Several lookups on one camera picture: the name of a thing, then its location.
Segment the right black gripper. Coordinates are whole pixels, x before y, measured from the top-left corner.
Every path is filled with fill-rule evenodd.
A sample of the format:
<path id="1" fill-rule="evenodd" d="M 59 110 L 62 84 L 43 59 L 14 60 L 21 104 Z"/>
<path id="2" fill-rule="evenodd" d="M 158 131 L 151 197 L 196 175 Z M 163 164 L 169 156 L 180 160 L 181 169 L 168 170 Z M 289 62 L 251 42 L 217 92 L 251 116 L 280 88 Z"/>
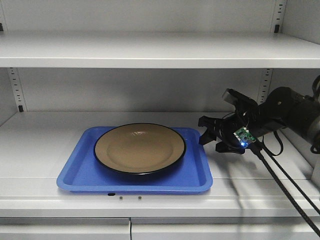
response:
<path id="1" fill-rule="evenodd" d="M 232 113 L 228 113 L 223 118 L 202 116 L 198 119 L 198 126 L 206 127 L 207 129 L 199 137 L 198 143 L 200 145 L 206 145 L 212 141 L 216 141 L 218 137 L 220 142 L 215 145 L 215 150 L 218 153 L 245 153 L 249 146 L 247 148 L 242 148 L 239 141 L 234 136 L 234 132 L 242 127 L 246 127 L 253 135 L 249 129 L 249 123 L 250 114 L 248 110 L 235 110 Z"/>

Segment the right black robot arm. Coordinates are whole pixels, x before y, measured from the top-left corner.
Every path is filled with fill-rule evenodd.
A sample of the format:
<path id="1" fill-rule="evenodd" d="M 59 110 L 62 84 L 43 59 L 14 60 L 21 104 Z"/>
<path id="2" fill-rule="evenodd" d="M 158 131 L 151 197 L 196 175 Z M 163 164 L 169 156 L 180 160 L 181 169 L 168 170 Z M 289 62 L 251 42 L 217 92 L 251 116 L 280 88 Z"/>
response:
<path id="1" fill-rule="evenodd" d="M 219 153 L 243 154 L 258 143 L 258 138 L 289 128 L 307 141 L 314 154 L 320 152 L 320 79 L 312 84 L 313 95 L 301 95 L 289 87 L 278 87 L 258 104 L 246 95 L 228 88 L 223 99 L 234 105 L 234 113 L 224 118 L 202 116 L 198 126 L 206 131 L 199 144 L 220 139 L 215 146 Z"/>

